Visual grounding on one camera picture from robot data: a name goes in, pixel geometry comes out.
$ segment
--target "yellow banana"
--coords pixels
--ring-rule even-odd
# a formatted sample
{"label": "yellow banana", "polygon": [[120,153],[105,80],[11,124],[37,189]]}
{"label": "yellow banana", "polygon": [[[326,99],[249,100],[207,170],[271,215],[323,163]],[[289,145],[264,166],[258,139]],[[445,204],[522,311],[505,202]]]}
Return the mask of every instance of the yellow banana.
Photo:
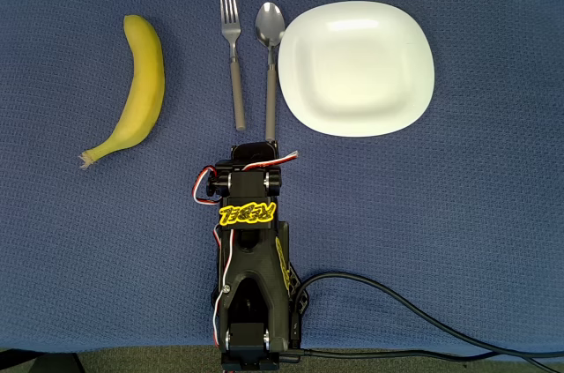
{"label": "yellow banana", "polygon": [[159,36],[141,16],[123,19],[123,31],[133,53],[133,80],[122,116],[110,137],[84,151],[81,168],[114,151],[139,144],[157,122],[165,94],[165,68]]}

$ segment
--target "yellow label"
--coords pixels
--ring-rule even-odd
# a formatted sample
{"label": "yellow label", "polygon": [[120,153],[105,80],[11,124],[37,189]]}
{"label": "yellow label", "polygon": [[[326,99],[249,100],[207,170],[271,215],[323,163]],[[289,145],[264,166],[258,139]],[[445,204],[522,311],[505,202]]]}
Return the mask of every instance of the yellow label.
{"label": "yellow label", "polygon": [[234,223],[266,223],[274,220],[274,212],[276,211],[276,203],[248,203],[246,205],[235,207],[227,205],[219,210],[221,226],[233,225]]}
{"label": "yellow label", "polygon": [[282,269],[282,277],[284,278],[284,284],[286,285],[286,290],[290,294],[290,271],[286,269],[286,261],[284,260],[284,252],[282,252],[282,244],[278,237],[276,237],[276,250],[278,251],[278,258],[280,258],[280,268]]}

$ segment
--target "black cable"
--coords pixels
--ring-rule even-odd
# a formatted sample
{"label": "black cable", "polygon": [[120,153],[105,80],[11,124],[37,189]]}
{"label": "black cable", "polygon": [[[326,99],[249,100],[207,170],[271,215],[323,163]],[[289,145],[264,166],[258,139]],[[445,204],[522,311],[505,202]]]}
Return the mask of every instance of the black cable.
{"label": "black cable", "polygon": [[446,362],[477,362],[486,358],[499,355],[495,352],[483,353],[478,355],[461,356],[444,353],[436,353],[434,351],[424,351],[416,349],[408,349],[405,351],[382,351],[382,352],[365,352],[365,353],[332,353],[329,351],[316,351],[314,349],[288,349],[284,354],[298,355],[304,357],[321,357],[321,358],[339,358],[346,360],[366,360],[374,358],[403,358],[403,357],[430,357],[438,358]]}
{"label": "black cable", "polygon": [[539,369],[543,370],[543,371],[547,371],[548,373],[560,373],[558,370],[555,369],[551,369],[548,366],[545,366],[545,364],[538,362],[537,360],[533,360],[532,358],[523,358],[526,362],[532,364],[535,367],[538,367]]}
{"label": "black cable", "polygon": [[317,275],[312,276],[311,278],[305,280],[301,284],[301,286],[298,288],[298,291],[296,292],[296,296],[294,298],[294,301],[295,301],[294,311],[297,311],[297,302],[300,300],[301,295],[303,294],[306,287],[308,287],[309,285],[311,285],[312,283],[314,283],[318,280],[329,279],[329,278],[340,278],[340,279],[355,280],[357,282],[369,285],[370,287],[375,287],[376,289],[379,289],[379,290],[383,291],[384,293],[388,294],[389,296],[394,298],[396,301],[401,302],[405,307],[407,307],[409,310],[413,311],[415,314],[417,314],[419,317],[426,320],[431,325],[437,327],[438,329],[441,329],[443,332],[446,332],[446,333],[454,336],[455,338],[463,340],[464,342],[472,344],[476,347],[482,347],[484,349],[487,349],[488,351],[493,351],[493,352],[499,353],[499,354],[512,355],[514,357],[524,358],[524,359],[527,359],[528,362],[529,362],[529,359],[532,359],[532,358],[564,357],[564,351],[554,351],[554,352],[548,352],[548,353],[531,353],[531,352],[526,352],[526,351],[517,351],[515,349],[507,349],[507,348],[497,347],[496,345],[488,344],[487,342],[484,342],[482,340],[474,339],[474,338],[472,338],[468,335],[465,335],[464,333],[456,331],[452,327],[447,326],[444,323],[437,320],[436,318],[428,315],[425,311],[417,308],[411,302],[407,301],[402,295],[398,294],[396,291],[390,289],[389,287],[386,287],[382,283],[377,282],[375,280],[371,280],[369,278],[365,278],[364,276],[359,276],[357,274],[351,274],[351,273],[345,273],[345,272],[327,272],[327,273],[317,274]]}

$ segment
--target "floor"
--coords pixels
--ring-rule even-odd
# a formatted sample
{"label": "floor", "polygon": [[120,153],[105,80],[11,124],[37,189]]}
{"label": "floor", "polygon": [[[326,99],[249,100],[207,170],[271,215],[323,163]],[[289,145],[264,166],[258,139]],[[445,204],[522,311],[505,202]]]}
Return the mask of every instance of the floor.
{"label": "floor", "polygon": [[[113,348],[79,355],[86,373],[220,373],[219,355],[214,347],[131,347]],[[32,363],[4,373],[27,373]],[[564,372],[564,363],[551,367]],[[422,358],[371,361],[304,359],[284,364],[283,373],[539,373],[524,362],[474,362],[458,364]]]}

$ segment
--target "white plate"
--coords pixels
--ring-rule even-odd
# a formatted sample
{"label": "white plate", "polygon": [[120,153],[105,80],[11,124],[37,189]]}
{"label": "white plate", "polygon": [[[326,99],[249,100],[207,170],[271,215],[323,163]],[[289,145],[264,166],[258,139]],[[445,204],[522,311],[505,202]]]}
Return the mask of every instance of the white plate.
{"label": "white plate", "polygon": [[434,87],[433,56],[417,22],[391,5],[363,1],[298,16],[280,44],[278,74],[298,120],[341,137],[409,126]]}

